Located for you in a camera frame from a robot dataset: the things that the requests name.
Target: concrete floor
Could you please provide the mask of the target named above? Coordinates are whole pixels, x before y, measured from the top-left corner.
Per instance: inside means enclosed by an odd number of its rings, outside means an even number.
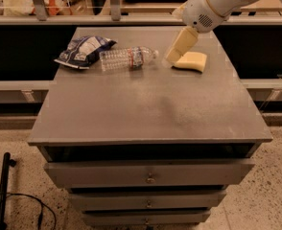
[[[56,229],[145,230],[138,227],[91,228],[68,202],[68,193],[56,188],[43,170],[44,158],[35,147],[29,147],[27,124],[0,125],[0,173],[3,154],[8,151],[17,161],[10,168],[9,192],[39,197],[57,215]],[[192,225],[160,225],[155,230],[282,230],[282,126],[271,126],[274,137],[253,155],[256,166],[240,185],[230,186],[219,207],[212,209],[206,223]],[[11,197],[6,207],[8,230],[37,229],[39,203],[33,199]],[[53,217],[44,210],[42,230],[52,229]]]

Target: water bottle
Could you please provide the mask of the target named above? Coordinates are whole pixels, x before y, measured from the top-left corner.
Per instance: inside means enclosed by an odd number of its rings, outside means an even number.
[[[139,69],[143,64],[148,64],[157,57],[158,51],[154,51],[144,46],[102,51],[100,53],[103,71]]]

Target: blue snack packet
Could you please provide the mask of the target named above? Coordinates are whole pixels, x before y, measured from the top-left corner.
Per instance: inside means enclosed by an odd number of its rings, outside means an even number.
[[[116,41],[97,35],[71,40],[55,62],[77,69],[89,69],[100,58],[100,52],[109,50]]]

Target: bottle label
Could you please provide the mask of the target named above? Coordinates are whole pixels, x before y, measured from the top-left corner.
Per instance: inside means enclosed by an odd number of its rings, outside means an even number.
[[[129,56],[130,56],[129,67],[131,70],[138,69],[143,65],[144,60],[140,47],[133,47],[129,49]]]

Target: gray tabletop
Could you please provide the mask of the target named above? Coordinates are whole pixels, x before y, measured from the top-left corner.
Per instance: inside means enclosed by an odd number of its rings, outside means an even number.
[[[181,27],[78,28],[74,38],[100,35],[118,48],[148,46],[159,58],[137,71],[60,67],[41,108],[30,145],[91,146],[268,142],[261,114],[213,33],[192,49],[207,54],[203,73],[164,59]]]

